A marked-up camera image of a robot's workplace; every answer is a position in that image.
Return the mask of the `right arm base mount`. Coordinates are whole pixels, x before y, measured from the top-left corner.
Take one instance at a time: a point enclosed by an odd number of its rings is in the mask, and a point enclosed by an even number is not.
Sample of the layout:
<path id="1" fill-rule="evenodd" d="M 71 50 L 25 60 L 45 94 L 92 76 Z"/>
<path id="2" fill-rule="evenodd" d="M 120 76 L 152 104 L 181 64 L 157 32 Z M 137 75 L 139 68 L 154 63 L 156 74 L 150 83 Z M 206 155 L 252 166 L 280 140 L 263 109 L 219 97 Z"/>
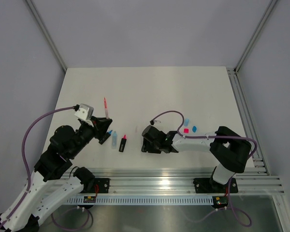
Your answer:
<path id="1" fill-rule="evenodd" d="M 238 186 L 235 178 L 232 178 L 230 186 L 227 182 L 226 184 L 220 184 L 212 180 L 212 178 L 194 178 L 193 184 L 195 192 L 197 194 L 223 194 L 223 196 L 213 196 L 214 209 L 221 209 L 228 207 L 229 204 L 229 194 L 238 193 Z"/>

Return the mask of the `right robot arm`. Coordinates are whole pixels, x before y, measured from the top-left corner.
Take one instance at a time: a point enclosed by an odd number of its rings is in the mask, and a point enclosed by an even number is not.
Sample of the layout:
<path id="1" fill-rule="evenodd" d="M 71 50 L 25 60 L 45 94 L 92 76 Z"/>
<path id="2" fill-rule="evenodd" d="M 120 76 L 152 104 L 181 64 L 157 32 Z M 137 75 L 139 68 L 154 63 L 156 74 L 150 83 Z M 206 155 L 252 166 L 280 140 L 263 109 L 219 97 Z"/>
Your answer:
<path id="1" fill-rule="evenodd" d="M 144 153 L 162 152 L 205 152 L 212 154 L 219 162 L 207 182 L 194 180 L 195 188 L 205 193 L 230 193 L 229 183 L 235 174 L 245 171 L 247 160 L 251 157 L 252 143 L 225 126 L 205 135 L 188 136 L 178 131 L 164 133 L 152 125 L 142 132 Z"/>

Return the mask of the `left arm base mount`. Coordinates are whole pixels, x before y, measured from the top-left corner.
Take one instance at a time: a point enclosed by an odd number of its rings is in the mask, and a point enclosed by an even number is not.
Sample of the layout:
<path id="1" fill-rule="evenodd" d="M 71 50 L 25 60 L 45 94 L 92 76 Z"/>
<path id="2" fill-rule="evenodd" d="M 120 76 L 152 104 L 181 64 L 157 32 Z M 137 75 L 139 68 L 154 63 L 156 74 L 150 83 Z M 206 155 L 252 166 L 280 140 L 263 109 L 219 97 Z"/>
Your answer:
<path id="1" fill-rule="evenodd" d="M 83 190 L 83 202 L 80 205 L 85 209 L 90 209 L 98 203 L 98 197 L 109 192 L 109 178 L 95 178 L 93 186 L 89 190 Z"/>

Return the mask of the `thin red pen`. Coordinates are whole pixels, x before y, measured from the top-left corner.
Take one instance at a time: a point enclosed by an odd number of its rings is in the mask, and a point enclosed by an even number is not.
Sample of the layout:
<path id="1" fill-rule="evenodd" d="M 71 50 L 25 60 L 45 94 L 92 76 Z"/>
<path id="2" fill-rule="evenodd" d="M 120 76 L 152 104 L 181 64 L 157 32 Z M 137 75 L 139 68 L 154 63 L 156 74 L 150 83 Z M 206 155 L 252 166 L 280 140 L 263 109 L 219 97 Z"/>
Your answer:
<path id="1" fill-rule="evenodd" d="M 110 117 L 109 117 L 109 112 L 108 112 L 108 105 L 107 105 L 107 100 L 105 97 L 104 97 L 103 101 L 104 101 L 105 117 L 106 117 L 106 119 L 109 119 Z"/>

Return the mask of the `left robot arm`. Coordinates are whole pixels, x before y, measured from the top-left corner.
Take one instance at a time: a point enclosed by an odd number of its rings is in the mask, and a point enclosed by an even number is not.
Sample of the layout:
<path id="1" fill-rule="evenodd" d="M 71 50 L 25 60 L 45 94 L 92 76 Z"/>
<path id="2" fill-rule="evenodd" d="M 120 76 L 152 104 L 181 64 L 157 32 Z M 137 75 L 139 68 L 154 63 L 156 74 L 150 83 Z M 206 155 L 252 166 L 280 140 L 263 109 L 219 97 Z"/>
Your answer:
<path id="1" fill-rule="evenodd" d="M 46 192 L 72 166 L 72 160 L 92 139 L 102 140 L 112 119 L 94 117 L 80 121 L 79 129 L 60 126 L 50 138 L 50 145 L 34 166 L 29 183 L 0 214 L 0 230 L 6 232 L 37 232 L 45 220 L 69 198 L 78 193 L 107 193 L 106 178 L 96 179 L 86 167 L 76 168 L 71 177 L 51 195 Z"/>

